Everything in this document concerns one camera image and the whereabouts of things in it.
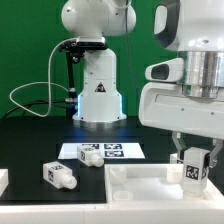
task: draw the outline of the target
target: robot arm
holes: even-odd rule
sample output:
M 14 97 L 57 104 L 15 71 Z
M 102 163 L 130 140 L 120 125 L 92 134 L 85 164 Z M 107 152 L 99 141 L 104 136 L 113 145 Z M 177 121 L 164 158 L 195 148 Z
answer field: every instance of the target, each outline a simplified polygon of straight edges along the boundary
M 208 167 L 215 167 L 223 147 L 224 2 L 164 0 L 155 13 L 154 36 L 179 58 L 152 65 L 139 107 L 143 125 L 173 131 L 178 156 L 185 144 L 181 133 L 214 139 L 212 152 L 192 147 L 184 153 L 182 188 L 200 196 Z
M 62 22 L 75 37 L 119 36 L 126 33 L 125 10 L 128 8 L 127 28 L 131 32 L 136 15 L 131 0 L 69 0 L 62 10 Z
M 84 86 L 73 110 L 74 123 L 87 127 L 111 127 L 126 119 L 121 95 L 116 90 L 116 55 L 108 49 L 105 36 L 131 32 L 136 15 L 131 0 L 69 0 L 62 10 L 62 22 L 75 39 L 62 46 L 68 72 L 84 58 Z

